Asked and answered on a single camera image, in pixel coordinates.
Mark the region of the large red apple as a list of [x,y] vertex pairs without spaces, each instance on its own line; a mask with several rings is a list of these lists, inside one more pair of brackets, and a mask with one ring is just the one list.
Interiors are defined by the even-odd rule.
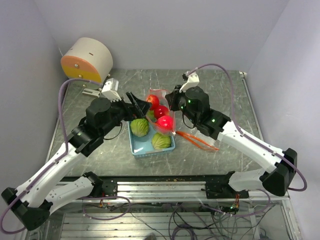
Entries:
[[160,105],[159,98],[154,94],[149,94],[146,101],[151,103],[151,107],[149,108],[150,111],[154,111]]

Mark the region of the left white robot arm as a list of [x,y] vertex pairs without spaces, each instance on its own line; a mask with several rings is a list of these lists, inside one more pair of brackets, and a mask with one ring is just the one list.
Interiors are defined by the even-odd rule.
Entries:
[[17,188],[6,188],[1,196],[9,210],[31,231],[40,227],[51,214],[80,198],[96,199],[102,193],[103,181],[87,172],[62,187],[57,183],[79,161],[86,159],[103,144],[105,136],[122,121],[143,119],[151,103],[126,93],[123,99],[110,101],[106,97],[94,99],[86,108],[86,116],[79,122],[57,153],[28,181]]

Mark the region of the clear zip bag orange zipper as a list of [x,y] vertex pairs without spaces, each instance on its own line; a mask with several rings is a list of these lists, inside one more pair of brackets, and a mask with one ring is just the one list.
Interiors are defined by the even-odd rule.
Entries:
[[146,114],[146,119],[157,133],[175,136],[176,119],[166,99],[167,94],[169,91],[166,89],[149,90],[146,100],[151,103],[151,108]]

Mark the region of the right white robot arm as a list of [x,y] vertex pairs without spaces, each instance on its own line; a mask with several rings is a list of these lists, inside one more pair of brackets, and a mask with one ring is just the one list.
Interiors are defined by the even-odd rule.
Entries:
[[260,169],[232,172],[220,186],[221,194],[233,197],[244,190],[264,189],[282,197],[296,174],[298,154],[292,148],[274,147],[242,128],[237,128],[227,115],[210,107],[209,96],[198,86],[180,91],[176,85],[165,95],[172,111],[181,111],[201,134],[228,144],[260,165]]

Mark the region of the dark red apple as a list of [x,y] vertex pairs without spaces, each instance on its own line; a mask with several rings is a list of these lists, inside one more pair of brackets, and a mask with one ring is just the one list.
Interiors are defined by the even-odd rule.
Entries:
[[154,117],[156,119],[159,119],[163,116],[168,116],[169,113],[169,109],[164,106],[164,105],[159,105],[155,110],[154,110]]

